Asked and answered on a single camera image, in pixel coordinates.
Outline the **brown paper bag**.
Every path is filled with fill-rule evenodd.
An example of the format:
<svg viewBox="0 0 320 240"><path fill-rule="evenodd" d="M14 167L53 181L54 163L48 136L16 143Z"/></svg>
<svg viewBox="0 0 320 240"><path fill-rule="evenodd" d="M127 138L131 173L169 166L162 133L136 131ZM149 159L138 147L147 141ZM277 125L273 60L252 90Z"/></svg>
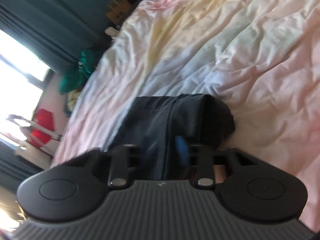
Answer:
<svg viewBox="0 0 320 240"><path fill-rule="evenodd" d="M112 0L108 4L106 16L113 24L119 24L132 8L127 0Z"/></svg>

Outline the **left teal curtain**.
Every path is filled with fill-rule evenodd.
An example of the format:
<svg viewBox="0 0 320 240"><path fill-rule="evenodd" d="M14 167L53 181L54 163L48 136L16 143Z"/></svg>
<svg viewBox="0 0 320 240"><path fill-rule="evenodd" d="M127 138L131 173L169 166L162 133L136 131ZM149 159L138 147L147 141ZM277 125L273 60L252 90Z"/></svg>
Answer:
<svg viewBox="0 0 320 240"><path fill-rule="evenodd" d="M19 185L43 169L14 154L14 150L1 142L0 181L1 186L16 194Z"/></svg>

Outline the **green garment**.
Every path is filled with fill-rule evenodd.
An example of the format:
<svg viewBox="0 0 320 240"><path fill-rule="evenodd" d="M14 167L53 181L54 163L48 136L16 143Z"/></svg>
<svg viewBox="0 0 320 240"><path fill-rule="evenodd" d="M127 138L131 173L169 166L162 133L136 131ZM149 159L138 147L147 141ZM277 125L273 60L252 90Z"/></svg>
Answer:
<svg viewBox="0 0 320 240"><path fill-rule="evenodd" d="M62 77L59 85L60 94L67 94L83 86L95 71L103 53L103 50L96 48L83 50L75 65Z"/></svg>

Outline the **teal curtain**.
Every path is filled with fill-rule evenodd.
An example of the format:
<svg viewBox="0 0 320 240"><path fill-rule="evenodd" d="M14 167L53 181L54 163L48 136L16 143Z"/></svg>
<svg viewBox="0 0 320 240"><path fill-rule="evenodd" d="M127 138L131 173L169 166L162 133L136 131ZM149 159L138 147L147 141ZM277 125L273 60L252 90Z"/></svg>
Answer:
<svg viewBox="0 0 320 240"><path fill-rule="evenodd" d="M114 0L1 0L1 30L63 74L83 50L110 44L104 31Z"/></svg>
<svg viewBox="0 0 320 240"><path fill-rule="evenodd" d="M1 186L16 194L19 185L43 169L14 154L14 150L1 142L0 181Z"/></svg>

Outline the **pastel bed sheet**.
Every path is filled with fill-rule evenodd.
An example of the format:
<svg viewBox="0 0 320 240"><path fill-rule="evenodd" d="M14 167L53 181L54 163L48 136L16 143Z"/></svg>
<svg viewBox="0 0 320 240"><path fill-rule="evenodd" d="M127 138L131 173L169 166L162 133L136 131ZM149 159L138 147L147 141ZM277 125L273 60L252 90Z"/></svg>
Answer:
<svg viewBox="0 0 320 240"><path fill-rule="evenodd" d="M319 0L143 0L77 101L53 165L107 147L137 96L210 94L240 148L297 176L319 230Z"/></svg>

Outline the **window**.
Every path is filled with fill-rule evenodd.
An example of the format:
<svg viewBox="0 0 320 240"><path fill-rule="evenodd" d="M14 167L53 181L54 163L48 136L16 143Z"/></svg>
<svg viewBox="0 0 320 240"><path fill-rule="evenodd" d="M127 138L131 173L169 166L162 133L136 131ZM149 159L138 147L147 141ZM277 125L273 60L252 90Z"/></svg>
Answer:
<svg viewBox="0 0 320 240"><path fill-rule="evenodd" d="M20 126L22 120L9 121L10 115L27 120L34 116L53 71L34 53L10 35L1 31L1 140L18 145L27 137Z"/></svg>

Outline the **right teal curtain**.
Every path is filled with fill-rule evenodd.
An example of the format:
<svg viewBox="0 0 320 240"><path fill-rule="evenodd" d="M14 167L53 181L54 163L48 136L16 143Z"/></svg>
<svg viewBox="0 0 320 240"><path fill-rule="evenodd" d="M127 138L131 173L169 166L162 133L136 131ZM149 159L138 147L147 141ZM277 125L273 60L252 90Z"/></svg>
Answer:
<svg viewBox="0 0 320 240"><path fill-rule="evenodd" d="M83 50L110 44L104 31L114 0L1 0L1 30L63 74Z"/></svg>

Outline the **black quilted jacket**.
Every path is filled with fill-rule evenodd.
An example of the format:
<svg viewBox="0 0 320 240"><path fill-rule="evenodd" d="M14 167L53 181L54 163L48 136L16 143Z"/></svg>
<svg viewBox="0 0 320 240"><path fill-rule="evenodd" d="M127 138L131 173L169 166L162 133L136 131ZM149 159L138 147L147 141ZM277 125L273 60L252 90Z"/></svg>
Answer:
<svg viewBox="0 0 320 240"><path fill-rule="evenodd" d="M137 97L109 149L139 148L140 167L133 179L175 180L184 173L188 154L179 146L199 144L217 149L235 130L228 106L208 94Z"/></svg>

